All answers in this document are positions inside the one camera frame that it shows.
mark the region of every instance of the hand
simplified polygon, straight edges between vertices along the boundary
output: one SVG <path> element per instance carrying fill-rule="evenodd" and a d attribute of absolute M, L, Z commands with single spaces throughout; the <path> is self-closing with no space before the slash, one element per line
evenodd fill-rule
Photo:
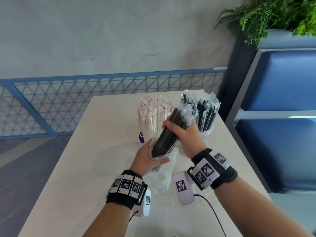
<path fill-rule="evenodd" d="M 153 160 L 150 158 L 149 144 L 151 143 L 151 140 L 152 139 L 150 139 L 146 144 L 139 148 L 130 167 L 130 170 L 139 174 L 141 177 L 146 175 L 154 167 L 170 162 L 169 158 L 163 158 L 159 160 Z"/>
<path fill-rule="evenodd" d="M 207 148 L 195 122 L 191 123 L 191 125 L 184 130 L 175 123 L 170 122 L 168 117 L 163 122 L 162 127 L 167 127 L 179 137 L 182 149 L 190 159 Z"/>

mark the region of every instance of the person's right hand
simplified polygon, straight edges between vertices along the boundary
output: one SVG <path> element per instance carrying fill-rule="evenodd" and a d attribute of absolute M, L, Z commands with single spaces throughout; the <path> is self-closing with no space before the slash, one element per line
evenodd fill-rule
<path fill-rule="evenodd" d="M 170 122 L 169 117 L 163 122 L 162 127 L 167 127 L 179 137 L 182 149 L 187 157 L 192 159 L 195 155 L 207 148 L 195 122 L 191 123 L 191 125 L 184 130 L 175 123 Z"/>

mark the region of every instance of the wrist strap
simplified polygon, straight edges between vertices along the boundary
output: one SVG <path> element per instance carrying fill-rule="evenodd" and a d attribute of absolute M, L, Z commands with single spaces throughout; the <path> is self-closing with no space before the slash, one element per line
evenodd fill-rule
<path fill-rule="evenodd" d="M 107 195 L 106 203 L 114 202 L 125 205 L 132 210 L 134 204 L 140 204 L 147 185 L 140 175 L 125 170 L 114 180 Z"/>
<path fill-rule="evenodd" d="M 231 163 L 219 151 L 207 148 L 192 158 L 194 167 L 190 167 L 187 171 L 188 175 L 200 188 L 204 190 L 211 186 L 216 189 L 222 183 L 234 181 L 238 174 L 231 167 Z"/>

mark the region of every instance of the wire mesh panel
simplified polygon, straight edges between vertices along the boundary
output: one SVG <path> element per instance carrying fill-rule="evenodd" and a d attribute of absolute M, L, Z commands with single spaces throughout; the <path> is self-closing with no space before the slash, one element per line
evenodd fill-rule
<path fill-rule="evenodd" d="M 55 132 L 74 131 L 91 98 L 98 95 L 204 89 L 217 93 L 223 72 L 63 79 L 14 83 Z"/>
<path fill-rule="evenodd" d="M 0 85 L 0 136 L 46 133 L 32 116 Z"/>

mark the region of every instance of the floor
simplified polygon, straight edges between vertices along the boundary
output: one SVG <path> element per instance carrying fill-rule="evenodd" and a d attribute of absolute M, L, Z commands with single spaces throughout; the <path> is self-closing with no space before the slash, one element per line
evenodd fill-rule
<path fill-rule="evenodd" d="M 0 141 L 0 237 L 17 237 L 70 136 Z"/>

